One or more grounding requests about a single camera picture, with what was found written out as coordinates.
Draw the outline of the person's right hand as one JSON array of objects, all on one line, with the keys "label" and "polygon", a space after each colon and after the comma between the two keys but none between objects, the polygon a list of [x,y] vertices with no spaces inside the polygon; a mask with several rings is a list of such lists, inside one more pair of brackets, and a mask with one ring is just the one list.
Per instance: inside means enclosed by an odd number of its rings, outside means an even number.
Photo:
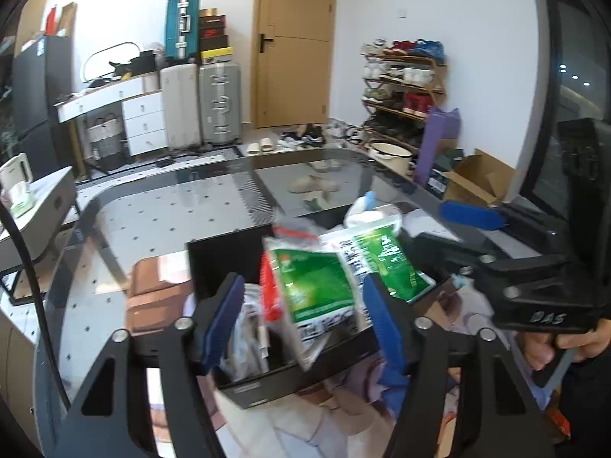
[{"label": "person's right hand", "polygon": [[521,334],[522,352],[526,362],[535,371],[543,370],[556,355],[556,350],[576,350],[575,362],[598,357],[610,344],[611,327],[607,318],[585,334],[558,335],[555,341],[547,333]]}]

